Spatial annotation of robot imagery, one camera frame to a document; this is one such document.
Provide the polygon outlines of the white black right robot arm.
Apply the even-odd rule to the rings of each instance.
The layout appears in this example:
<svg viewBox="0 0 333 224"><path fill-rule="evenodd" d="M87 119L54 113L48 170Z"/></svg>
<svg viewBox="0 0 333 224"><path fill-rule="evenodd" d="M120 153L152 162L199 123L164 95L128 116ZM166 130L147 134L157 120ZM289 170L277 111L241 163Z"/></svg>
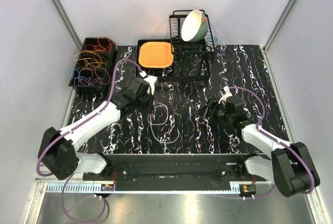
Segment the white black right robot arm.
<svg viewBox="0 0 333 224"><path fill-rule="evenodd" d="M273 182L285 197L310 193L320 185L320 177L306 145L284 141L257 128L248 118L239 97L230 96L225 100L210 98L196 111L196 115L207 121L227 124L240 140L257 147L267 156L248 155L241 159L236 167L239 179L246 181L259 176Z"/></svg>

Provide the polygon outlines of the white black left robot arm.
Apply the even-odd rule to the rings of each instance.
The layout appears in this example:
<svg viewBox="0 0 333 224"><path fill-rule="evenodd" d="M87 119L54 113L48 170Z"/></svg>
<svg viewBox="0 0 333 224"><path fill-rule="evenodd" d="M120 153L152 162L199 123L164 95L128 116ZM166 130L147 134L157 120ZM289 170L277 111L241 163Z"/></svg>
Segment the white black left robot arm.
<svg viewBox="0 0 333 224"><path fill-rule="evenodd" d="M155 85L158 79L147 75L135 78L128 87L114 93L109 101L71 125L44 132L38 164L43 164L58 180L65 180L74 173L94 174L100 180L112 177L113 163L102 154L80 153L79 148L108 125L119 121L134 111L152 108Z"/></svg>

